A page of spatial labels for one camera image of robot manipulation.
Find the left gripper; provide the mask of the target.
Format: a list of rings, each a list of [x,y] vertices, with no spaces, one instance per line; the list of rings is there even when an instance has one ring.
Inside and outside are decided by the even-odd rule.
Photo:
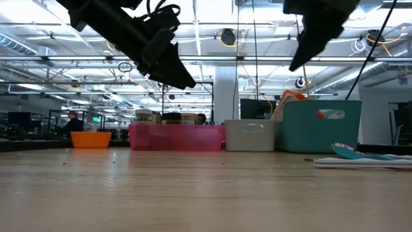
[[[171,44],[176,30],[174,12],[153,12],[131,17],[125,12],[107,16],[106,39],[137,63],[149,80],[181,90],[193,88],[196,81],[178,55],[178,44]]]

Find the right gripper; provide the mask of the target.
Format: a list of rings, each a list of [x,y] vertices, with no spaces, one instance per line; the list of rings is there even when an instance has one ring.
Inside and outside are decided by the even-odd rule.
[[[303,31],[290,63],[294,72],[321,53],[326,44],[340,36],[342,25],[356,9],[360,0],[284,0],[283,13],[301,15]]]

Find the black-lid orange spice jar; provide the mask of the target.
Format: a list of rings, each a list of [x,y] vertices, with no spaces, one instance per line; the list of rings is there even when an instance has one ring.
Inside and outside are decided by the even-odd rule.
[[[181,124],[182,114],[176,112],[164,113],[162,115],[162,124]]]

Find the white-lid spice jar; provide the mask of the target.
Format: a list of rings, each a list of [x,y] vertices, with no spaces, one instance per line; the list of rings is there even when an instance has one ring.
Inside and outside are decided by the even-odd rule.
[[[153,112],[148,109],[135,110],[135,124],[152,124]]]

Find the orange ramen packet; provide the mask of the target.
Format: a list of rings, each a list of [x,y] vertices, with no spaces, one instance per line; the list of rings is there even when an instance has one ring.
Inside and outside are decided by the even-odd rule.
[[[271,119],[275,120],[276,122],[282,122],[284,119],[284,107],[287,103],[305,100],[307,100],[307,97],[305,97],[302,93],[295,92],[292,90],[285,90],[271,116]]]

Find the long ceiling light strip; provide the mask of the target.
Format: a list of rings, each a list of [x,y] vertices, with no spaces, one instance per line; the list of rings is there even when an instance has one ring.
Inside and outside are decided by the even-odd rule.
[[[198,55],[181,55],[182,61],[236,61],[235,56],[198,56]],[[41,56],[41,55],[25,55],[25,56],[5,56],[0,55],[0,61],[128,61],[127,56]],[[241,57],[241,61],[263,62],[289,62],[292,57]],[[321,63],[359,63],[365,61],[365,57],[314,57],[310,62]],[[412,57],[372,57],[369,62],[412,62]]]

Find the white pillar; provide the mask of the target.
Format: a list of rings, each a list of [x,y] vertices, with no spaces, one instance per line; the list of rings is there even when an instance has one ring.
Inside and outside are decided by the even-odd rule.
[[[238,74],[236,66],[217,66],[214,75],[214,121],[237,119]]]

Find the pink plastic tray bin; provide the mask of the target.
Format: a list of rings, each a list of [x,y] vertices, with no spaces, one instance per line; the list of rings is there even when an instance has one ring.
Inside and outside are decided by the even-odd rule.
[[[216,125],[130,124],[135,151],[220,151],[225,128]]]

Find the small grey plastic bin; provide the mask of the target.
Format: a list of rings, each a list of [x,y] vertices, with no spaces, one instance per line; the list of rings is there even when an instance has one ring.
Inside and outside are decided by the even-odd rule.
[[[227,151],[274,151],[275,121],[270,119],[225,120]]]

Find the teal plastic bin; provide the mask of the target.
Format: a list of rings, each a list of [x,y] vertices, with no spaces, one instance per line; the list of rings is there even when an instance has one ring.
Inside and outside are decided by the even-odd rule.
[[[275,149],[291,153],[332,153],[332,144],[357,146],[361,101],[294,101],[275,125]]]

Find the orange plastic bowl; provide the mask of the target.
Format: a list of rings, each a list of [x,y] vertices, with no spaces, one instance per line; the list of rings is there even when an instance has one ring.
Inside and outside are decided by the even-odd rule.
[[[74,148],[107,148],[111,135],[111,132],[74,131],[71,141]]]

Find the black office chair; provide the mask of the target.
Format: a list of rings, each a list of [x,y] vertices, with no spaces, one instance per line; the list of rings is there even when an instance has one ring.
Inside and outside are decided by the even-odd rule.
[[[412,101],[389,103],[392,145],[412,146]]]

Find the black metal stand frame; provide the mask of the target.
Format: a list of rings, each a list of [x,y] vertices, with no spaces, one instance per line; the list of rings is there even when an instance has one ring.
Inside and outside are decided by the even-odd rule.
[[[171,113],[172,111],[198,114],[209,113],[206,124],[214,124],[214,83],[212,81],[196,81],[194,88],[180,90],[175,87],[167,87],[162,84],[162,109]]]

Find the silver ventilation duct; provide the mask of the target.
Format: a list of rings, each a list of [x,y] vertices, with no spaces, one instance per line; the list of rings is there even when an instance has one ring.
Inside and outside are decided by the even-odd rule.
[[[412,64],[412,41],[401,44],[390,50],[390,52],[392,54],[391,57],[380,57],[376,58],[373,62],[369,62],[365,69],[363,69],[359,82],[386,71],[399,71],[398,66]],[[313,88],[313,91],[315,93],[321,93],[331,89],[349,88],[354,83],[359,71],[360,67],[350,68],[317,85]]]

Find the black aluminium frame rail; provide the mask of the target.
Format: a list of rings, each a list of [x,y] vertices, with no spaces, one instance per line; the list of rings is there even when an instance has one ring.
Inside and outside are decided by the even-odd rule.
[[[97,148],[129,148],[128,141],[109,141],[106,147],[98,146],[79,146],[75,147],[70,140],[0,140],[0,153],[9,151],[28,151],[28,150],[48,150],[61,148],[80,148],[80,149],[97,149]]]

